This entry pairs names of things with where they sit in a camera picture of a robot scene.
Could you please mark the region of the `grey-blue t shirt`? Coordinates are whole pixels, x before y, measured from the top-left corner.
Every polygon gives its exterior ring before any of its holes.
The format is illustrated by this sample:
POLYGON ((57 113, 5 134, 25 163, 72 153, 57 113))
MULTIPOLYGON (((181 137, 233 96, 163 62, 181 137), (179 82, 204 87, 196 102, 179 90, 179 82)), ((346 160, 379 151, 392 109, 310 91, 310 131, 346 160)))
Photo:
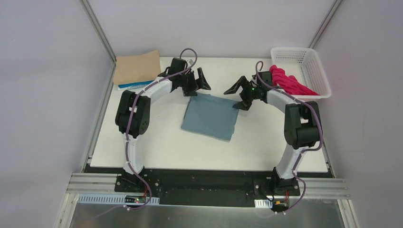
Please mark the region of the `grey-blue t shirt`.
POLYGON ((198 93, 186 107, 181 129, 229 142, 235 132, 237 101, 198 93))

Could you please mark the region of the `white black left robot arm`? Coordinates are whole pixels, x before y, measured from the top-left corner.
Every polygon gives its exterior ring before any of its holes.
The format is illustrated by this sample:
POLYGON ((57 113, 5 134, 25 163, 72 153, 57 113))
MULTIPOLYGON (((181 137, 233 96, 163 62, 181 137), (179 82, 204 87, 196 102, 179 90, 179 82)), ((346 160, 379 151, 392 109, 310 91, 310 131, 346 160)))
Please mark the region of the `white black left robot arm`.
POLYGON ((175 57, 169 67, 139 92, 122 92, 115 124, 125 144, 123 169, 132 174, 126 184, 133 192, 140 192, 145 186, 145 179, 138 175, 144 168, 144 152, 140 139, 150 124, 151 105, 177 88, 182 89, 185 97, 196 96, 200 89, 211 89, 202 68, 193 71, 186 60, 175 57))

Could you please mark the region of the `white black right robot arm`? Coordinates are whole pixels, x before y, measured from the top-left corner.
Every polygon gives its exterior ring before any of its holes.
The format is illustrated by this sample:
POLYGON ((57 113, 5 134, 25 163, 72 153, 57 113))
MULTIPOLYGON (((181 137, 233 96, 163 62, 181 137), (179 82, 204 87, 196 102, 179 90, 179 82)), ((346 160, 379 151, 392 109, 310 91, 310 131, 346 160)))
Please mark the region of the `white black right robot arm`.
POLYGON ((273 75, 269 71, 258 72, 252 80, 241 76, 224 94, 234 94, 239 88, 242 89, 241 101, 234 104, 233 108, 247 111, 254 100, 261 100, 284 114, 284 137, 287 145, 269 182, 273 193, 283 194, 296 180, 297 168, 305 152, 316 151, 318 148, 315 145, 323 144, 318 104, 315 101, 304 102, 289 95, 274 84, 273 75))

